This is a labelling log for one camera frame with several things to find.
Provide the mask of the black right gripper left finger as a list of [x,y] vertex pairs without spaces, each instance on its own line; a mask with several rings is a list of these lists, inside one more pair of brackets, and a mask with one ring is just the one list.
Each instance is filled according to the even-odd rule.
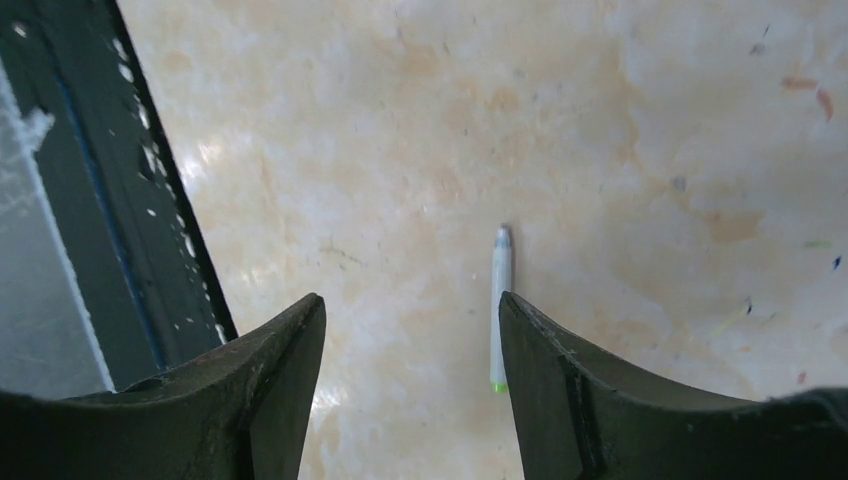
[[294,479],[326,332],[308,294],[256,330],[119,393],[1,396],[5,479]]

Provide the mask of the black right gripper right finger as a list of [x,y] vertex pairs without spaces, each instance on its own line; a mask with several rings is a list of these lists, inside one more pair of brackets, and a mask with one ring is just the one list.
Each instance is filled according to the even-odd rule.
[[748,401],[583,339],[513,293],[502,350],[528,479],[843,479],[847,392]]

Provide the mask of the white pen with green tip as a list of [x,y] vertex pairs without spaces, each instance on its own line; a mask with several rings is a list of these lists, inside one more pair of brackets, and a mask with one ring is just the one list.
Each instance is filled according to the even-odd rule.
[[504,292],[512,290],[513,250],[512,235],[508,225],[501,225],[496,233],[491,276],[490,302],[490,382],[493,391],[504,393],[508,389],[504,367],[499,305]]

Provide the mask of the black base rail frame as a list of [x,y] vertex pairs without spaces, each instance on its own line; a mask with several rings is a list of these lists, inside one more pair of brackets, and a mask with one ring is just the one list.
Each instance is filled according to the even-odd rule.
[[1,62],[84,324],[118,389],[237,332],[126,21],[114,1],[5,1]]

